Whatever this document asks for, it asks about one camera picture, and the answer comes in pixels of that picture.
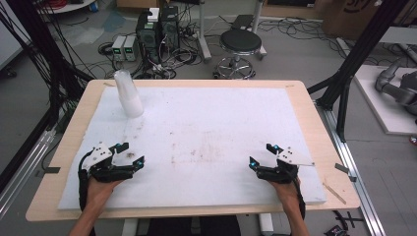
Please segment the white floor board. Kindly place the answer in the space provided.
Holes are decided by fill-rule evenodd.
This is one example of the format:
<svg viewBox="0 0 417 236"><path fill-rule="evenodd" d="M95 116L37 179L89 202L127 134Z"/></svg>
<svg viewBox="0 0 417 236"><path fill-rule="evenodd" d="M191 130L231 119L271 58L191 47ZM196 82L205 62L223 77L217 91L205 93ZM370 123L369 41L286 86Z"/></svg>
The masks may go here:
<svg viewBox="0 0 417 236"><path fill-rule="evenodd" d="M386 134L417 135L417 117L408 113L393 97L375 89L378 75L386 68L387 66L361 66L355 75L356 84Z"/></svg>

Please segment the white table leg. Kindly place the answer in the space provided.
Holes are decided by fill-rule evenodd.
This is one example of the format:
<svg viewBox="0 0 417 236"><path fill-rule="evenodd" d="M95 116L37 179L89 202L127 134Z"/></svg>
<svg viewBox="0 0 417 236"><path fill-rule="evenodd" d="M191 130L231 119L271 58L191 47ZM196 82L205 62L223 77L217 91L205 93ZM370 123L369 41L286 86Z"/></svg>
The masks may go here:
<svg viewBox="0 0 417 236"><path fill-rule="evenodd" d="M273 223L270 213L260 213L258 215L260 231L263 236L272 236L273 234Z"/></svg>
<svg viewBox="0 0 417 236"><path fill-rule="evenodd" d="M122 236L137 236L139 221L136 218L124 220Z"/></svg>

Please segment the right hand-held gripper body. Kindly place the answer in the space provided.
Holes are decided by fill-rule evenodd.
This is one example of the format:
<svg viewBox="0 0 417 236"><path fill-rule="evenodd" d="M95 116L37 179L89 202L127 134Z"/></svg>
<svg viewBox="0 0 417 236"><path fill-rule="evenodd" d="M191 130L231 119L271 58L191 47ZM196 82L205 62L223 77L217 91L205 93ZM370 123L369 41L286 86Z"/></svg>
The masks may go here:
<svg viewBox="0 0 417 236"><path fill-rule="evenodd" d="M298 177L298 170L301 165L314 166L315 162L292 147L283 148L283 152L275 157L276 166L262 166L256 171L259 179L279 184L289 184Z"/></svg>

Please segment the aluminium rail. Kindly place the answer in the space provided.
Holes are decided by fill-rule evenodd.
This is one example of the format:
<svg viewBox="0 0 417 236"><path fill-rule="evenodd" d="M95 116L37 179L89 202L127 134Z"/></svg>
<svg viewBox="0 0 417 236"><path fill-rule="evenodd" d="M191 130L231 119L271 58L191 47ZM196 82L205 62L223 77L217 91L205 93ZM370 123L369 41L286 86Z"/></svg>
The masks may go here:
<svg viewBox="0 0 417 236"><path fill-rule="evenodd" d="M10 206L22 190L34 169L45 157L46 152L53 143L56 136L55 130L44 131L37 141L30 147L25 155L23 163L17 172L12 176L11 181L6 185L0 194L0 220L4 218Z"/></svg>
<svg viewBox="0 0 417 236"><path fill-rule="evenodd" d="M360 172L356 166L353 155L348 147L336 132L336 118L331 111L323 110L317 107L317 110L322 117L325 127L328 129L329 136L333 141L333 145L338 152L338 155L347 168L347 175L350 182L358 194L360 200L360 211L365 220L368 232L371 236L387 236L378 214L373 206L372 200L366 190L365 184L361 178Z"/></svg>

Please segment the black frame post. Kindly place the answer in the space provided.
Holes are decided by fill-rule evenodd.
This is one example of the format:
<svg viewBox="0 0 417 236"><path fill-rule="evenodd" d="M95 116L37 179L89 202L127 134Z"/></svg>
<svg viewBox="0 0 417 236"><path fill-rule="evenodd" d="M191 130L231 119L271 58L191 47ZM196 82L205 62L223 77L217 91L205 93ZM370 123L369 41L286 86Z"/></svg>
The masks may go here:
<svg viewBox="0 0 417 236"><path fill-rule="evenodd" d="M0 12L0 21L21 45L45 81L49 88L50 107L58 109L63 104L74 106L93 77L79 70L74 61L66 60L32 0L6 2L25 29L23 36L29 43L16 32L20 28L6 12Z"/></svg>
<svg viewBox="0 0 417 236"><path fill-rule="evenodd" d="M339 69L326 80L307 88L308 94L325 89L324 94L316 100L323 110L332 110L334 103L339 100L335 130L344 143L350 84L356 72L407 3L408 0L383 0Z"/></svg>

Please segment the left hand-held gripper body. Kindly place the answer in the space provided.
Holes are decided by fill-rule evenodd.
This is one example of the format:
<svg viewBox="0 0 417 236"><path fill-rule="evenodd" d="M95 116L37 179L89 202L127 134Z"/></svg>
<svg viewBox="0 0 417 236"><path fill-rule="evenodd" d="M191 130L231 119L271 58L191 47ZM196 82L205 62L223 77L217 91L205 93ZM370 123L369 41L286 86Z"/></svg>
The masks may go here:
<svg viewBox="0 0 417 236"><path fill-rule="evenodd" d="M109 147L99 142L92 151L82 157L79 163L79 175L92 176L102 183L131 179L133 171L124 169L124 166L114 165L111 156Z"/></svg>

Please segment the person's right hand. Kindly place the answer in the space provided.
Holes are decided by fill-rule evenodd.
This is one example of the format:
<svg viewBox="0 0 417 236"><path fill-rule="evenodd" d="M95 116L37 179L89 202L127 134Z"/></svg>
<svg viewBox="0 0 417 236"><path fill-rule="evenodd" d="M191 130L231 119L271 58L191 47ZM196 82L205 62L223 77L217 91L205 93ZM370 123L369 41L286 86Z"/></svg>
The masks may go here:
<svg viewBox="0 0 417 236"><path fill-rule="evenodd" d="M297 207L299 205L298 192L294 184L279 184L270 182L274 187L278 199L284 207Z"/></svg>

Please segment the black round stool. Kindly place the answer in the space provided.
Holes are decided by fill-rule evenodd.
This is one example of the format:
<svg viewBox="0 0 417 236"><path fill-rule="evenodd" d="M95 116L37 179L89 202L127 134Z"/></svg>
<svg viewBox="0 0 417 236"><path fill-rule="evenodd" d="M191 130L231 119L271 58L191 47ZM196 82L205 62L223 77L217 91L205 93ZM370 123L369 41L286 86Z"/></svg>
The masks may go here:
<svg viewBox="0 0 417 236"><path fill-rule="evenodd" d="M261 50L262 40L255 33L231 29L220 36L219 44L231 56L217 63L212 73L215 79L249 80L256 75L252 63L244 59L244 56L257 54Z"/></svg>

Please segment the black computer tower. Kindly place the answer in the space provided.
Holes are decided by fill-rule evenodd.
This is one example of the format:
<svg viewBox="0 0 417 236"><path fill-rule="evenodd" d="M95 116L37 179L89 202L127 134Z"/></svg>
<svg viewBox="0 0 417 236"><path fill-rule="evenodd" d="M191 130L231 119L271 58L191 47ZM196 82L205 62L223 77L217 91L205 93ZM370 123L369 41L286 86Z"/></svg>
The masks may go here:
<svg viewBox="0 0 417 236"><path fill-rule="evenodd" d="M162 9L160 21L165 46L169 51L179 48L178 7L166 6Z"/></svg>
<svg viewBox="0 0 417 236"><path fill-rule="evenodd" d="M160 63L159 45L161 43L161 32L159 22L149 20L150 11L143 11L138 17L136 34L141 47L143 59L155 64Z"/></svg>

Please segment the grey power supply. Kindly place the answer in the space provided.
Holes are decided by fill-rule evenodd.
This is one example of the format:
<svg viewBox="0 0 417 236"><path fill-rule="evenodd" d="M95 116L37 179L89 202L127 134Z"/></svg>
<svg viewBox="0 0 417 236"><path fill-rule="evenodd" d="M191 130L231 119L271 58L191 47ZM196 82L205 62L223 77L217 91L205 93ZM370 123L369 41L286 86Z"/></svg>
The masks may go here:
<svg viewBox="0 0 417 236"><path fill-rule="evenodd" d="M112 44L112 52L115 61L125 61L126 56L124 53L124 43L126 37L119 35Z"/></svg>
<svg viewBox="0 0 417 236"><path fill-rule="evenodd" d="M124 42L124 51L127 61L135 61L138 57L139 47L137 39L133 35L128 35Z"/></svg>

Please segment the white foam mat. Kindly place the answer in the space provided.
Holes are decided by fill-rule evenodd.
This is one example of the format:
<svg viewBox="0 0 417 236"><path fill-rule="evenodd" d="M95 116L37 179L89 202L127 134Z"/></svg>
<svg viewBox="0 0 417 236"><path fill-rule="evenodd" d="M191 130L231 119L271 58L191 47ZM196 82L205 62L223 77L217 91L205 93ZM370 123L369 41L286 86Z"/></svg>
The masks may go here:
<svg viewBox="0 0 417 236"><path fill-rule="evenodd" d="M252 159L275 166L268 144L308 155L284 88L140 88L142 116L126 116L116 88L106 88L75 156L98 143L128 144L116 165L139 157L143 169L120 184L110 208L214 207L276 204Z"/></svg>

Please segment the cardboard box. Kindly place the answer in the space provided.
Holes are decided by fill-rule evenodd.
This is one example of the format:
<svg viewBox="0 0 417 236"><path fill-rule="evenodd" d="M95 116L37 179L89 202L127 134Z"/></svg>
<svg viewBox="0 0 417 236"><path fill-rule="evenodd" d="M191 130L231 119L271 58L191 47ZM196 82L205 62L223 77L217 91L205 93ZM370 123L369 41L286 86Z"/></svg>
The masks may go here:
<svg viewBox="0 0 417 236"><path fill-rule="evenodd" d="M326 35L358 39L385 0L331 0L322 24Z"/></svg>

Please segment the thin wooden stick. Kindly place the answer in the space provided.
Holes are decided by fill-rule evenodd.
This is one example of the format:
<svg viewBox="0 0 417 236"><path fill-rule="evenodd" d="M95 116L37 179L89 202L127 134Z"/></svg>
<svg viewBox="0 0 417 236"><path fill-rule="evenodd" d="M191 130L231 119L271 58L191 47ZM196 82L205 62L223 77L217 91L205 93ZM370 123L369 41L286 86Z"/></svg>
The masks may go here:
<svg viewBox="0 0 417 236"><path fill-rule="evenodd" d="M347 201L335 190L333 189L331 186L329 186L326 183L323 183L324 187L326 189L328 189L341 203L343 203L344 205L347 204Z"/></svg>

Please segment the flat black device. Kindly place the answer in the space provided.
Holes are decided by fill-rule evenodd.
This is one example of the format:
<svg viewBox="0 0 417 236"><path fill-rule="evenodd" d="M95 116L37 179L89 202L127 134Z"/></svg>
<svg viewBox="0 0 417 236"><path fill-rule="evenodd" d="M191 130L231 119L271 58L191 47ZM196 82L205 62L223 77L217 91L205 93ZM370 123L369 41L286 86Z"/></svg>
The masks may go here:
<svg viewBox="0 0 417 236"><path fill-rule="evenodd" d="M233 30L251 30L253 15L238 15L231 25Z"/></svg>

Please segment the person's left hand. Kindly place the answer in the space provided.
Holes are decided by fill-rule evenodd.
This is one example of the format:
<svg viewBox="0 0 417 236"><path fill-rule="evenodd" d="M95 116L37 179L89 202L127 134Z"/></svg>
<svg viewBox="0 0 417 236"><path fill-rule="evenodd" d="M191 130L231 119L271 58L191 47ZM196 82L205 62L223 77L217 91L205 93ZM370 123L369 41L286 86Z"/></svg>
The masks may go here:
<svg viewBox="0 0 417 236"><path fill-rule="evenodd" d="M119 184L121 184L121 181L102 183L91 177L89 179L87 205L103 207Z"/></svg>

